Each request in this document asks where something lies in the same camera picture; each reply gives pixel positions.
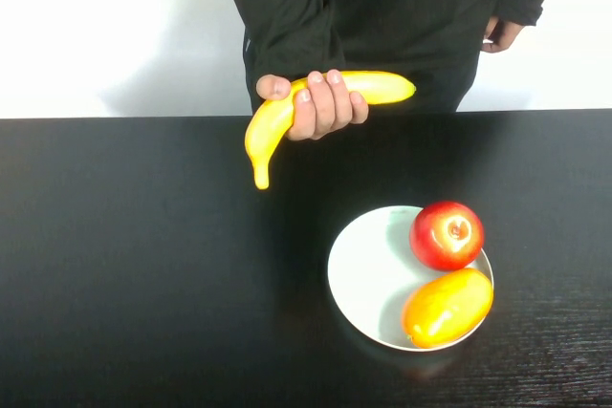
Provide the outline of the person's left hand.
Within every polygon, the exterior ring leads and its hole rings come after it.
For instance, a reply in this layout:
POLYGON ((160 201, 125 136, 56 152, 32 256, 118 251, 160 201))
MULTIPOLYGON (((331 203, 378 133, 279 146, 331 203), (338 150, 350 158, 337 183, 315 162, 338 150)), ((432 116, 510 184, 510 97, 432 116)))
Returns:
POLYGON ((496 54, 508 50, 523 29, 522 25, 492 16, 485 29, 481 51, 496 54))

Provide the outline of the person's right hand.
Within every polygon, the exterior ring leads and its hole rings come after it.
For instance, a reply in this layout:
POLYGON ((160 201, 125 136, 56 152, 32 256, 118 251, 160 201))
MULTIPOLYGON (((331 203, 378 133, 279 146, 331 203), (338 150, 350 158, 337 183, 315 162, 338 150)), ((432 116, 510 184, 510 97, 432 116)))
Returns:
MULTIPOLYGON (((325 73, 313 70, 306 75, 307 85, 294 97, 294 121, 286 133, 288 140, 320 140, 351 124, 364 123, 369 105, 359 92, 349 91, 338 69, 325 73)), ((291 76, 246 72, 251 105, 262 100, 281 100, 291 92, 291 76)))

